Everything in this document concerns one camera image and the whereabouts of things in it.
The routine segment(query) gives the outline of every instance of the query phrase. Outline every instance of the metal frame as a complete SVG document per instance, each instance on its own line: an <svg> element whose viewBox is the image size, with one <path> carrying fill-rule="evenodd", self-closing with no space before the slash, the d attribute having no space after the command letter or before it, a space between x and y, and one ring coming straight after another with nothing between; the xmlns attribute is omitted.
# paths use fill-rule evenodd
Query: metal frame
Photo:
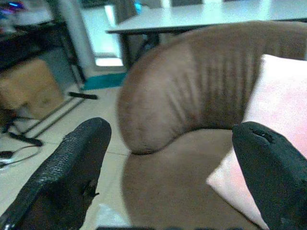
<svg viewBox="0 0 307 230"><path fill-rule="evenodd" d="M277 20L281 22L292 21L292 22L307 22L307 18L299 18L292 20ZM136 30L112 30L107 31L109 34L119 34L122 41L122 47L124 51L125 57L125 65L130 69L133 65L130 47L129 47L129 35L156 35L156 34L168 34L175 33L180 34L194 29L200 29L208 26L213 26L215 24L210 25L197 25L197 26L180 26L180 27L170 27L170 28L151 28L151 29L136 29Z"/></svg>
<svg viewBox="0 0 307 230"><path fill-rule="evenodd" d="M96 95L87 95L87 94L83 94L81 86L80 86L80 81L81 83L85 83L86 82L86 78L85 75L81 69L81 67L78 64L78 59L77 59L77 55L76 55L76 51L74 49L74 46L72 44L71 38L69 36L67 27L66 27L66 23L65 22L50 22L49 25L47 25L46 27L41 27L38 28L37 30L33 30L30 31L28 33L21 33L19 35L13 35L11 37L9 37L7 40L10 39L18 39L18 38L23 38L24 36L35 36L35 33L39 32L40 30L52 30L55 29L56 30L56 36L61 44L61 47L63 48L64 54L66 56L66 59L69 62L69 68L72 72L72 76L73 76L73 80L75 82L75 84L77 85L78 88L78 93L74 93L74 97L71 97L70 99L68 99L67 101L65 101L61 106L59 106L58 108L56 108L55 110L53 110L51 113L49 113L47 116L45 116L44 118L42 118L41 120L39 120L38 122L36 122L34 125L30 126L27 130L22 131L21 135L23 135L24 137L26 137L25 135L27 133L29 133L31 130L33 130L35 127L39 126L41 123L43 123L46 119L48 119L49 117L51 117L52 115L54 115L56 112L58 112L61 108L63 108L64 106L66 106L68 103L72 102L75 98L81 98L80 101L78 101L76 104L74 104L71 108L69 108L66 112L62 113L59 117L57 117L55 120L53 120L51 123L49 123L45 128L43 128L42 130L40 130L35 136L34 138L40 136L41 134L43 134L46 130L48 130L50 127L52 127L55 123L57 123L59 120L61 120L65 115L67 115L69 112L71 112L74 108L76 108L78 105L80 105L81 103L83 103L86 98L92 98L92 99L97 99ZM12 65L17 64L20 61L32 58L32 57L36 57L39 54L43 53L43 52L47 52L51 49L44 49L42 48L41 50L39 50L38 52L34 52L31 53L30 55L21 58L13 63L9 63L7 64L3 69L7 69L9 67L11 67ZM76 70L78 72L79 75L79 80L78 80L78 76L75 75L75 71L73 70L73 66L76 67Z"/></svg>

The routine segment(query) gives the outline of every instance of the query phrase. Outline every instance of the textured black plastic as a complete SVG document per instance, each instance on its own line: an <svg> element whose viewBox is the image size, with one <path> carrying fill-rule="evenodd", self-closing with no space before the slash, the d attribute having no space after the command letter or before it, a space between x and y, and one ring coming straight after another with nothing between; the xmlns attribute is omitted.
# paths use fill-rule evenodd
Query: textured black plastic
<svg viewBox="0 0 307 230"><path fill-rule="evenodd" d="M96 230L155 230L148 227L99 227Z"/></svg>
<svg viewBox="0 0 307 230"><path fill-rule="evenodd" d="M110 138L110 124L101 118L66 135L0 217L0 229L79 229L95 196Z"/></svg>
<svg viewBox="0 0 307 230"><path fill-rule="evenodd" d="M255 122L235 126L232 142L246 184L269 228L306 230L304 156L284 136Z"/></svg>

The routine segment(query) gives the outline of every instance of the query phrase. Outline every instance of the white table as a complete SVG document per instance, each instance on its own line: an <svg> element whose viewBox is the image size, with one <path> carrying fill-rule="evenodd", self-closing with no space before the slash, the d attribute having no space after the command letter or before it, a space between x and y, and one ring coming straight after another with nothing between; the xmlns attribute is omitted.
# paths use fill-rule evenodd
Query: white table
<svg viewBox="0 0 307 230"><path fill-rule="evenodd" d="M127 35L184 32L209 25L253 20L302 21L307 19L307 0L244 0L151 9L108 30L122 35L128 65Z"/></svg>

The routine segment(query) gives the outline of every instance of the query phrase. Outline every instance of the cardboard box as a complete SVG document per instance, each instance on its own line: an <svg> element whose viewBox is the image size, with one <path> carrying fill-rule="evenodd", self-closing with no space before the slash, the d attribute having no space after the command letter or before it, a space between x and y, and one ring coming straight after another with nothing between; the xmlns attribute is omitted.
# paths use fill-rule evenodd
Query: cardboard box
<svg viewBox="0 0 307 230"><path fill-rule="evenodd" d="M28 106L41 119L63 102L63 95L46 62L33 59L0 73L0 101L7 109Z"/></svg>
<svg viewBox="0 0 307 230"><path fill-rule="evenodd" d="M11 119L10 115L9 111L0 107L0 127L4 126Z"/></svg>

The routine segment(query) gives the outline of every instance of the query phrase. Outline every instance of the armchair backrest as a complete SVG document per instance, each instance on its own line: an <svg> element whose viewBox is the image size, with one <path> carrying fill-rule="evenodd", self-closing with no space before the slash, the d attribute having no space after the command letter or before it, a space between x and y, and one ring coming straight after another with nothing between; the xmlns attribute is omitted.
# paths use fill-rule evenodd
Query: armchair backrest
<svg viewBox="0 0 307 230"><path fill-rule="evenodd" d="M247 22L178 36L130 70L118 100L123 138L135 153L199 128L242 121L262 54L304 59L307 24Z"/></svg>

